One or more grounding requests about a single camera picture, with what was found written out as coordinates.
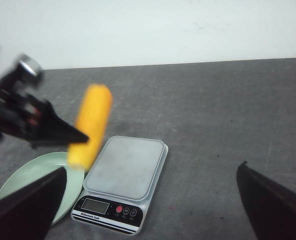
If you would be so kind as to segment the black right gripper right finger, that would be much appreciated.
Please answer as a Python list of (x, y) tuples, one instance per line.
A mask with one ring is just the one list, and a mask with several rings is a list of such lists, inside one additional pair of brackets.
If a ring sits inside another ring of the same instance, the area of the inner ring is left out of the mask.
[(237, 168), (241, 201), (256, 238), (296, 240), (296, 193), (247, 166)]

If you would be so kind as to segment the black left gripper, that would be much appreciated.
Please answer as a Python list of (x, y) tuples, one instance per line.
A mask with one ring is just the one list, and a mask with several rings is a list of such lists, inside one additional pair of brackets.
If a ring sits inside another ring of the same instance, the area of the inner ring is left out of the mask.
[(62, 120), (49, 101), (0, 89), (0, 141), (3, 135), (32, 147), (86, 143), (89, 137)]

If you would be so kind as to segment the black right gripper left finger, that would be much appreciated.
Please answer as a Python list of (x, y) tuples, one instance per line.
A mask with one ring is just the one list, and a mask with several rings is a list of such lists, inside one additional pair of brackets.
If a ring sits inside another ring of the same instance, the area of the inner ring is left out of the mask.
[(60, 167), (0, 199), (0, 240), (45, 239), (66, 182), (66, 170)]

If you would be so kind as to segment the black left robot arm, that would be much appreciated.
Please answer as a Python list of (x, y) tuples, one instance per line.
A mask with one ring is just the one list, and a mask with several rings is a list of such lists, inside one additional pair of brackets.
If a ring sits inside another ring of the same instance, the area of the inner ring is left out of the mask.
[(24, 93), (43, 80), (42, 67), (22, 54), (14, 67), (0, 78), (0, 141), (4, 135), (25, 140), (33, 148), (86, 143), (89, 137), (62, 120), (47, 100)]

